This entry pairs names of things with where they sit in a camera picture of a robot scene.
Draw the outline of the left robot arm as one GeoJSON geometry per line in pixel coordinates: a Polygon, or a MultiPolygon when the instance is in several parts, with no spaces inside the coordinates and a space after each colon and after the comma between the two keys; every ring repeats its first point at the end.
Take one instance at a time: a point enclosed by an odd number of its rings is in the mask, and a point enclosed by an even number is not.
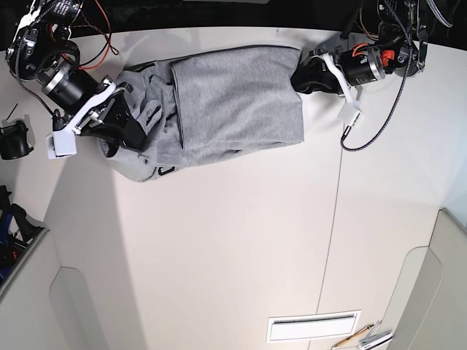
{"type": "Polygon", "coordinates": [[[428,39],[437,23],[451,29],[459,1],[375,1],[375,31],[363,22],[364,1],[347,18],[343,31],[309,51],[291,77],[295,91],[342,96],[344,89],[323,56],[358,87],[396,73],[414,76],[425,68],[428,39]]]}

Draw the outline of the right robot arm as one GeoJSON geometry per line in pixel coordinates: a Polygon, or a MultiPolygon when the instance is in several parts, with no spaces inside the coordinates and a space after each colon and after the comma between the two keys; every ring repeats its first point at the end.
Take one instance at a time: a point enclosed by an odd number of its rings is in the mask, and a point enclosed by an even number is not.
{"type": "Polygon", "coordinates": [[[41,94],[32,96],[47,110],[53,131],[47,136],[51,159],[77,152],[76,138],[92,136],[104,140],[109,150],[142,151],[147,134],[131,115],[125,96],[133,88],[105,76],[96,81],[90,71],[114,50],[112,32],[105,31],[99,54],[83,63],[80,49],[71,40],[72,28],[83,18],[83,1],[33,1],[20,19],[6,51],[10,74],[20,86],[37,81],[41,94]]]}

